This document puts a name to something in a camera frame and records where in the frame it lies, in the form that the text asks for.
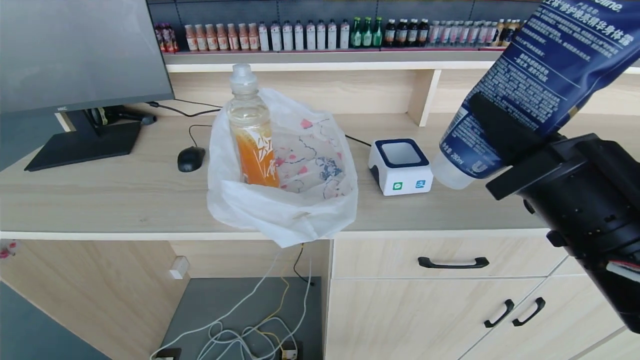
white plastic bag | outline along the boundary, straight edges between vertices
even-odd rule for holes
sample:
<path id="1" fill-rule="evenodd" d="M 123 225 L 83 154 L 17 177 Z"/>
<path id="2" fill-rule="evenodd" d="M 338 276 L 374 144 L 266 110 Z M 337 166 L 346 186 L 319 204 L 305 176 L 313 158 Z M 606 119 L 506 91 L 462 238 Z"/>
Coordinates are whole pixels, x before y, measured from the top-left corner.
<path id="1" fill-rule="evenodd" d="M 344 133 L 329 113 L 312 111 L 272 89 L 259 95 L 271 114 L 281 188 L 241 182 L 224 107 L 209 144 L 211 215 L 227 225 L 256 229 L 281 247 L 333 236 L 355 220 L 358 205 L 356 169 Z"/>

blue tube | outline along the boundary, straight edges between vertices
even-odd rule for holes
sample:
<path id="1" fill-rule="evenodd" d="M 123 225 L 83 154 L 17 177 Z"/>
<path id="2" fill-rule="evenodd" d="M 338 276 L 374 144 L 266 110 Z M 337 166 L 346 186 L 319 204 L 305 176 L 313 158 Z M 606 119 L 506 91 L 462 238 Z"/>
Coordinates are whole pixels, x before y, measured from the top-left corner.
<path id="1" fill-rule="evenodd" d="M 440 141 L 435 177 L 464 188 L 503 167 L 470 112 L 476 92 L 544 137 L 638 57 L 640 1 L 544 0 L 463 101 Z"/>

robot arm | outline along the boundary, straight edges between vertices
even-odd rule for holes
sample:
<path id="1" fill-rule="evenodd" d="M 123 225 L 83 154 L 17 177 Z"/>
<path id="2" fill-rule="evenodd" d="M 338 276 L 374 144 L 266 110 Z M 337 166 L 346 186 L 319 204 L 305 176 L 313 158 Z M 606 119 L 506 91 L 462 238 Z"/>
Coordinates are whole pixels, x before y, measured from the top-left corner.
<path id="1" fill-rule="evenodd" d="M 511 168 L 487 183 L 496 200 L 517 194 L 576 258 L 625 325 L 640 334 L 640 163 L 595 134 L 542 139 L 475 94 L 471 110 Z"/>

monitor stand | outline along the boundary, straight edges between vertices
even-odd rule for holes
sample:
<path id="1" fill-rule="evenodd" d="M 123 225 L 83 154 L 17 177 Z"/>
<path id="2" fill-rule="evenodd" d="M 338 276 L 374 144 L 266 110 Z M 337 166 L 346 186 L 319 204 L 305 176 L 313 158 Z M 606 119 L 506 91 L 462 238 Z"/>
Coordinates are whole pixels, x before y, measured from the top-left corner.
<path id="1" fill-rule="evenodd" d="M 52 136 L 25 171 L 127 155 L 140 132 L 138 121 L 97 127 L 86 110 L 66 114 L 76 130 Z"/>

black handle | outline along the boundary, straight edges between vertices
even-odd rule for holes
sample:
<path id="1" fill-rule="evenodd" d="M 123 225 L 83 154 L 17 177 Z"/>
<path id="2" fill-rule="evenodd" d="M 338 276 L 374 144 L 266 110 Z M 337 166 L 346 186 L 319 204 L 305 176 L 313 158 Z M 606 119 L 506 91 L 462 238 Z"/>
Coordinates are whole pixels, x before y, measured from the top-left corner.
<path id="1" fill-rule="evenodd" d="M 480 269 L 489 266 L 489 261 L 486 258 L 476 258 L 476 263 L 473 265 L 439 265 L 432 263 L 431 259 L 421 256 L 418 258 L 418 265 L 431 269 Z"/>
<path id="2" fill-rule="evenodd" d="M 515 306 L 513 301 L 511 301 L 511 299 L 507 299 L 507 301 L 505 301 L 504 304 L 507 305 L 507 309 L 505 310 L 504 314 L 502 314 L 502 316 L 500 316 L 500 318 L 498 318 L 498 320 L 496 320 L 493 323 L 489 320 L 485 320 L 484 327 L 494 327 L 498 325 L 498 323 L 501 322 L 502 319 L 504 319 L 513 310 L 513 307 Z"/>
<path id="3" fill-rule="evenodd" d="M 533 314 L 531 314 L 530 317 L 528 317 L 526 320 L 524 320 L 523 322 L 521 322 L 520 320 L 516 319 L 513 320 L 513 326 L 523 326 L 524 324 L 526 324 L 527 322 L 529 322 L 529 320 L 533 319 L 534 316 L 536 316 L 542 309 L 545 308 L 545 304 L 547 302 L 545 302 L 545 299 L 539 297 L 536 299 L 536 305 L 538 305 L 538 308 L 533 312 Z"/>

